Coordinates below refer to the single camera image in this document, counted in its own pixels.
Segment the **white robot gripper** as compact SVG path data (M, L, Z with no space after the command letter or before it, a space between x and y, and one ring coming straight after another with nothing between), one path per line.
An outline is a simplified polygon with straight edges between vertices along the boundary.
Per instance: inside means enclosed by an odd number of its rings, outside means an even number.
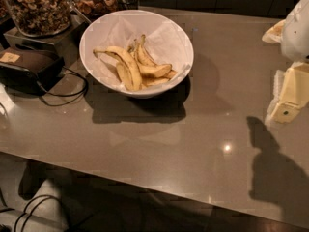
M265 124L291 123L309 102L309 0L299 0L286 20L269 28L262 36L268 44L280 44L284 56L294 61L285 71L277 70L273 81L273 99Z

